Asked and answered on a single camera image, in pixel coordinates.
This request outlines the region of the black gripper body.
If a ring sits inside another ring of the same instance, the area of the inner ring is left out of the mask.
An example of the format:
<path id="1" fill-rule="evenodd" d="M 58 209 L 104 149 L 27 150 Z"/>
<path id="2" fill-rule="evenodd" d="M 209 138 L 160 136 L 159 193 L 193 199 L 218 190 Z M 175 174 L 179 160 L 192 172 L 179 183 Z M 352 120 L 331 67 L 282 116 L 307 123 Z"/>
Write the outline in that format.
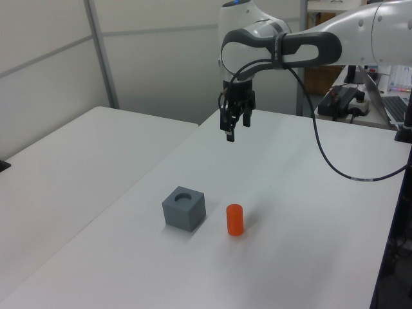
<path id="1" fill-rule="evenodd" d="M 225 99 L 227 100 L 227 106 L 232 103 L 240 103 L 250 100 L 250 108 L 251 110 L 255 110 L 256 100 L 255 91 L 253 90 L 253 80 L 249 79 L 246 81 L 234 82 L 229 93 L 225 95 Z"/>

